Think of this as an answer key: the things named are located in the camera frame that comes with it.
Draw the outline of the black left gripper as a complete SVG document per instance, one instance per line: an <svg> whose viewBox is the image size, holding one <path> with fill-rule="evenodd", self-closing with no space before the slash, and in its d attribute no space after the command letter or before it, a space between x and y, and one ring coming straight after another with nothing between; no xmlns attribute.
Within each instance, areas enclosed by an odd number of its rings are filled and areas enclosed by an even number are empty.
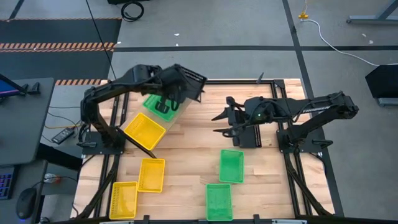
<svg viewBox="0 0 398 224"><path fill-rule="evenodd" d="M155 103L155 110L160 113L168 113L170 108L177 111L181 101L180 92L187 90L185 72L182 66L174 64L167 68L157 67L157 78L161 85L157 90L157 95L161 97ZM167 95L170 95L170 106L167 105L167 99L162 97Z"/></svg>

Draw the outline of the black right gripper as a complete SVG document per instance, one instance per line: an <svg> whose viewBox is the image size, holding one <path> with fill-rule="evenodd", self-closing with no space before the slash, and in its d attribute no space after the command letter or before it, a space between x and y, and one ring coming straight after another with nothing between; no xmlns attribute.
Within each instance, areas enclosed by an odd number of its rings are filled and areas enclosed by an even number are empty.
<svg viewBox="0 0 398 224"><path fill-rule="evenodd" d="M237 138L249 128L261 124L261 97L247 99L243 104L237 103L232 96L226 98L227 107L212 121L228 119L229 128L214 129L214 132L225 134L227 138Z"/></svg>

